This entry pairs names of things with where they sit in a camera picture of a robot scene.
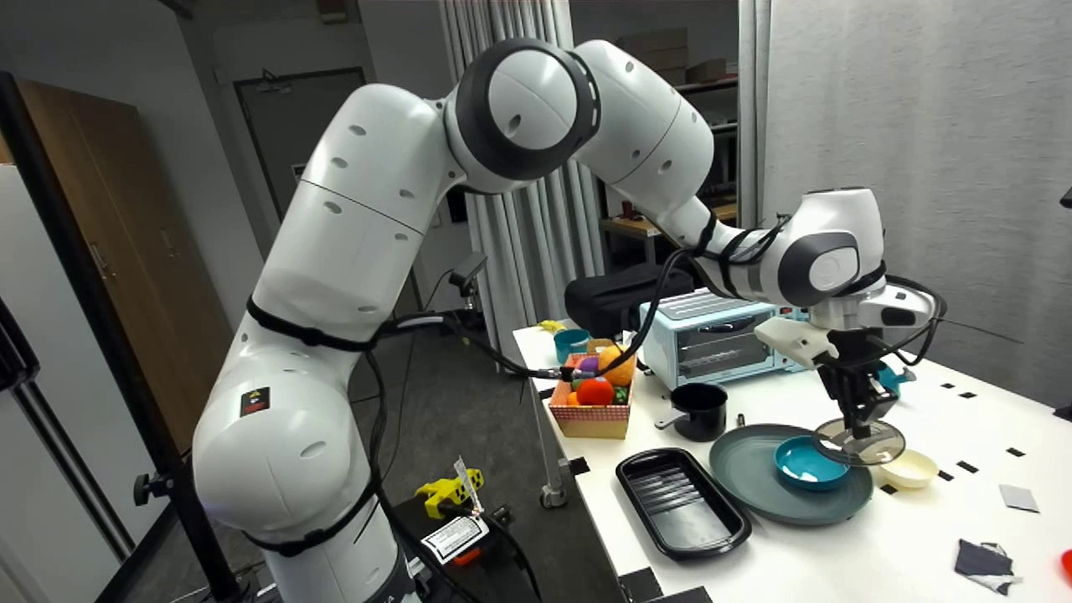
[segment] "cardboard box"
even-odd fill
[[[548,398],[548,416],[565,440],[622,440],[631,429],[631,406],[570,406],[570,382],[560,382]]]

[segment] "shelf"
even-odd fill
[[[729,90],[737,86],[737,76],[727,80],[708,80],[708,82],[672,82],[681,95],[708,95],[708,90]]]

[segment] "baking tray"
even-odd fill
[[[647,448],[615,467],[649,538],[670,559],[727,557],[751,537],[748,517],[682,448]]]

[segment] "wooden door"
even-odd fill
[[[20,80],[20,97],[176,448],[228,321],[134,108]]]

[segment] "table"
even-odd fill
[[[554,365],[554,339],[538,328],[519,328],[517,344],[525,365]],[[643,532],[614,470],[638,448],[676,445],[708,467],[710,443],[695,445],[672,429],[655,429],[672,416],[666,388],[636,371],[631,393],[625,440],[565,440],[541,406],[548,435],[565,459],[585,459],[575,474],[608,565],[615,575],[649,565],[663,594],[703,585],[710,598],[1001,598],[998,594],[950,573],[959,538],[1001,542],[1016,559],[1021,582],[1009,598],[1072,598],[1057,573],[1057,551],[1072,549],[1072,422],[1056,419],[1048,406],[1011,395],[972,374],[921,363],[900,402],[889,413],[910,448],[928,453],[948,474],[925,492],[882,492],[847,524],[831,528],[788,528],[766,519],[752,524],[751,538],[708,561],[672,561]],[[814,429],[834,419],[814,371],[766,374],[727,385],[729,422],[788,422]],[[1036,511],[1006,509],[998,486],[1036,492]]]

